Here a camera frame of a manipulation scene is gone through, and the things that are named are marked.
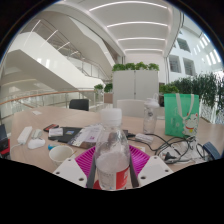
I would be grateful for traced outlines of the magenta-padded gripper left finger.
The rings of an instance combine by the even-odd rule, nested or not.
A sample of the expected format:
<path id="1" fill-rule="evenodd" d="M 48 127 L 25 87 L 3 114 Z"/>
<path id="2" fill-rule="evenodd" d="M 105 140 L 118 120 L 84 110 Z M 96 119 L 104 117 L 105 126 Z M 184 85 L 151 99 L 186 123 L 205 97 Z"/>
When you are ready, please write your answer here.
<path id="1" fill-rule="evenodd" d="M 67 158 L 53 174 L 76 185 L 92 189 L 95 180 L 95 148 L 92 147 L 76 158 Z"/>

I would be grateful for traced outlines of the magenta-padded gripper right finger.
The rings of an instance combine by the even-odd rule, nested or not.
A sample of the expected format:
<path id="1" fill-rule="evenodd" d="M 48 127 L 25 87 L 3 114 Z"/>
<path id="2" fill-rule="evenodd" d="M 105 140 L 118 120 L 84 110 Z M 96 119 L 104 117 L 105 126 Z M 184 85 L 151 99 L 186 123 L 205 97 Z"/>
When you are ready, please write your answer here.
<path id="1" fill-rule="evenodd" d="M 149 156 L 134 146 L 129 146 L 129 149 L 130 176 L 134 188 L 143 187 L 173 173 L 160 157 Z"/>

